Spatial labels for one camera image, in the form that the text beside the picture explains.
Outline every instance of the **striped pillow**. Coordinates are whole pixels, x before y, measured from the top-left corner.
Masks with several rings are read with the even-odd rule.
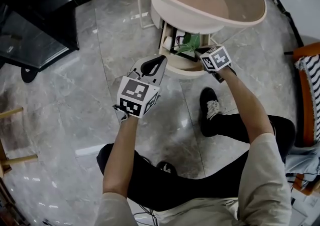
[[[320,56],[302,57],[295,66],[307,75],[314,111],[314,143],[317,143],[320,140]]]

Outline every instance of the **forearm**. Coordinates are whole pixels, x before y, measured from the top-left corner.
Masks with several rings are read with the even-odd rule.
[[[241,119],[248,132],[250,143],[260,134],[274,133],[265,109],[242,81],[225,67],[219,74],[227,82]]]
[[[134,167],[138,118],[122,122],[103,175],[102,192],[118,193],[127,197]]]

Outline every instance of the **green leaf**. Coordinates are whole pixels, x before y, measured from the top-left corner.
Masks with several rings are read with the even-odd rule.
[[[179,54],[179,53],[182,53],[182,52],[185,52],[185,51],[190,51],[191,48],[187,45],[181,45],[180,46],[180,49],[177,51],[176,55]]]
[[[186,32],[184,34],[182,43],[183,44],[187,44],[190,41],[190,39],[191,39],[191,33]]]
[[[200,34],[197,33],[197,34],[193,35],[187,45],[193,46],[195,48],[199,48],[200,47]]]

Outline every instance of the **white box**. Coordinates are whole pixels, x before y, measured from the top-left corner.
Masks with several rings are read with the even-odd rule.
[[[206,71],[218,71],[231,63],[229,54],[224,46],[214,46],[200,56]]]
[[[142,118],[155,105],[160,88],[124,76],[117,93],[117,104],[135,117]]]

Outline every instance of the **wooden furniture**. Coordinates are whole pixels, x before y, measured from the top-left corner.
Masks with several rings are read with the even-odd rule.
[[[301,57],[305,56],[316,56],[320,54],[320,42],[313,43],[301,48],[296,49],[293,52],[293,61],[297,62]],[[304,71],[298,71],[300,82],[301,82],[301,91],[302,91],[302,99],[303,99],[303,146],[310,147],[314,145],[314,109],[312,103],[312,97],[310,93],[309,83],[307,74]],[[293,187],[298,191],[301,191],[305,195],[311,195],[313,191],[320,187],[320,179],[319,176],[313,181],[308,183],[306,188],[302,190],[302,179],[303,175],[298,174],[294,181]]]
[[[0,119],[6,118],[11,116],[12,114],[22,112],[24,109],[22,107],[0,113]],[[27,161],[37,161],[38,156],[36,154],[26,156],[26,157],[20,157],[16,159],[8,159],[6,156],[6,153],[4,151],[4,147],[2,146],[2,142],[0,140],[0,177],[2,178],[6,173],[11,171],[10,165],[21,163],[21,162],[27,162]]]

